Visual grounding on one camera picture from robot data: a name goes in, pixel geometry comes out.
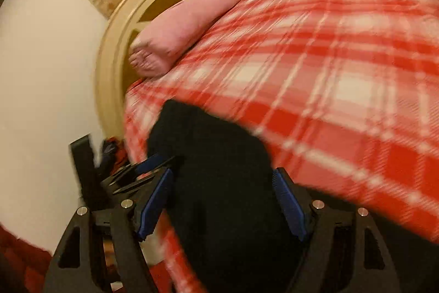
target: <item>metal pin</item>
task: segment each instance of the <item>metal pin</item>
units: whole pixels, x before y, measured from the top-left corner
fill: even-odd
[[[367,211],[367,209],[365,209],[364,207],[360,207],[357,211],[358,211],[358,214],[360,216],[367,216],[367,215],[369,215],[369,211]]]
[[[325,207],[325,203],[321,200],[314,200],[313,201],[313,207],[315,207],[316,209],[323,209]]]
[[[122,201],[120,203],[120,205],[124,208],[124,209],[129,209],[130,207],[133,206],[133,201],[131,199],[125,199],[124,201]]]
[[[76,210],[76,213],[79,216],[84,216],[87,213],[88,209],[86,207],[80,207],[79,209]]]

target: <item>red cushion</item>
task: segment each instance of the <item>red cushion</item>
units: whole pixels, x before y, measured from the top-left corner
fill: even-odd
[[[41,275],[45,276],[49,268],[52,256],[47,252],[24,240],[18,239],[14,242],[14,251],[23,258],[24,262],[36,270]]]
[[[0,250],[5,252],[5,249],[9,247],[16,238],[10,232],[6,231],[2,225],[0,225]]]
[[[41,293],[43,291],[44,276],[31,267],[27,267],[24,284],[29,293]]]
[[[11,247],[8,247],[5,250],[4,256],[9,262],[10,267],[15,273],[17,273],[18,278],[22,280],[26,271],[26,264],[24,261],[13,251]]]

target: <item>black fabric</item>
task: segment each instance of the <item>black fabric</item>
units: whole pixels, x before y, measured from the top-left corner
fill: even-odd
[[[272,190],[262,142],[236,124],[170,100],[148,139],[148,156],[155,153],[181,159],[166,209],[207,290],[283,292],[301,244]]]

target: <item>blue grip pad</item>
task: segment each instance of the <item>blue grip pad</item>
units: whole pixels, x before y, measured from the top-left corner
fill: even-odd
[[[173,183],[174,173],[172,170],[167,169],[151,194],[148,203],[142,210],[140,227],[137,231],[137,235],[140,238],[145,239],[154,231],[155,225],[157,225],[159,216],[162,213],[166,200],[171,192]]]
[[[273,189],[293,235],[303,241],[307,236],[305,214],[281,173],[273,171]]]

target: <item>red fabric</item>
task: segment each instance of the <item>red fabric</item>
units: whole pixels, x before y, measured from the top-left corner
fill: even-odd
[[[117,144],[117,152],[116,152],[116,161],[113,165],[113,169],[111,169],[110,175],[115,174],[122,166],[126,165],[128,160],[128,154],[125,149],[125,143],[123,140],[119,140],[117,137],[110,137],[106,139],[107,142]]]
[[[25,287],[29,293],[41,293],[44,286],[44,275],[34,270],[32,267],[26,268]]]
[[[273,167],[439,242],[439,0],[241,0],[168,74],[126,97],[135,161],[175,97],[261,137]],[[203,288],[178,238],[179,292]]]
[[[44,277],[51,255],[42,249],[16,238],[0,225],[0,249],[29,293],[43,290]]]
[[[149,268],[152,278],[154,279],[155,285],[160,293],[170,293],[171,291],[171,276],[166,269],[164,262],[160,262],[153,267]]]

